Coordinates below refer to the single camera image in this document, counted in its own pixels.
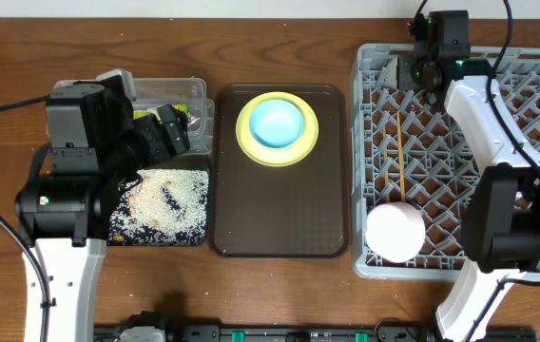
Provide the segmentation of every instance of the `light blue bowl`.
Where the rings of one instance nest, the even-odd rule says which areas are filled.
[[[304,119],[292,103],[269,100],[253,109],[249,129],[258,143],[270,148],[283,148],[301,137]]]

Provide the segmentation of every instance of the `green clip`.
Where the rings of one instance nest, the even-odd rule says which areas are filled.
[[[367,333],[357,332],[355,333],[355,342],[367,342]]]
[[[244,332],[232,332],[232,342],[244,342]]]

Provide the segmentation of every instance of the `clear plastic container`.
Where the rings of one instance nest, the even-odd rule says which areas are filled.
[[[74,81],[60,81],[67,86]],[[206,83],[198,78],[133,79],[137,99],[134,110],[147,110],[161,105],[187,105],[190,114],[187,136],[190,150],[185,155],[210,154],[213,143],[215,105],[206,98]]]

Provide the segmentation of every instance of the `white wall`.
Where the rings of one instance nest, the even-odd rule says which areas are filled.
[[[409,18],[421,0],[0,0],[0,17]],[[511,0],[515,18],[540,19],[540,0]],[[501,0],[430,0],[429,10],[504,18]]]

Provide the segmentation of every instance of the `wooden table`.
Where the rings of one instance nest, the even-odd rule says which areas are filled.
[[[473,21],[474,45],[500,46],[505,21]],[[405,20],[0,19],[0,105],[47,94],[59,80],[116,67],[136,77],[200,77],[215,98],[234,83],[333,84],[364,43],[410,43]],[[540,21],[516,21],[511,45],[540,48]],[[40,105],[0,114],[0,214],[16,225],[14,196],[33,149],[45,143]],[[383,317],[428,319],[452,284],[366,280],[349,253],[334,260],[239,260],[193,248],[109,248],[95,321],[141,310],[227,324],[374,327]],[[21,253],[0,228],[0,341],[22,340]],[[516,286],[493,325],[531,325],[540,337],[540,289]]]

